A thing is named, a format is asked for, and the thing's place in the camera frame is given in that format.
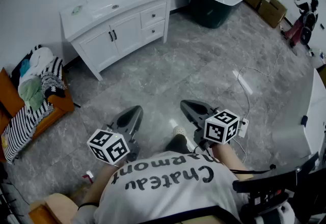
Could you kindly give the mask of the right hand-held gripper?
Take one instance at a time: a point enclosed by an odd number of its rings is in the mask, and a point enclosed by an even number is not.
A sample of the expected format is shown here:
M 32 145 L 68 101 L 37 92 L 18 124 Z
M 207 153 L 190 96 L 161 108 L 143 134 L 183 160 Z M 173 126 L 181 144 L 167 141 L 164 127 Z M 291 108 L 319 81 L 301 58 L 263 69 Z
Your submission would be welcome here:
M 180 108 L 188 121 L 198 128 L 194 141 L 202 150 L 212 144 L 228 143 L 238 133 L 240 116 L 227 109 L 218 112 L 218 108 L 196 100 L 182 100 Z

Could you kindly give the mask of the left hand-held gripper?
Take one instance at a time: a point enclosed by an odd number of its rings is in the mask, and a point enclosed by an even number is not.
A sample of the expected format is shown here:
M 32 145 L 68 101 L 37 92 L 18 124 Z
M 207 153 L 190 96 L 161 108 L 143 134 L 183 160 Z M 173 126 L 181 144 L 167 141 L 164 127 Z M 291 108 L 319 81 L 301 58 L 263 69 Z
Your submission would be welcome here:
M 140 105 L 132 106 L 117 114 L 110 124 L 97 129 L 87 141 L 95 157 L 110 165 L 126 158 L 135 161 L 140 147 L 134 138 L 138 132 L 144 111 Z

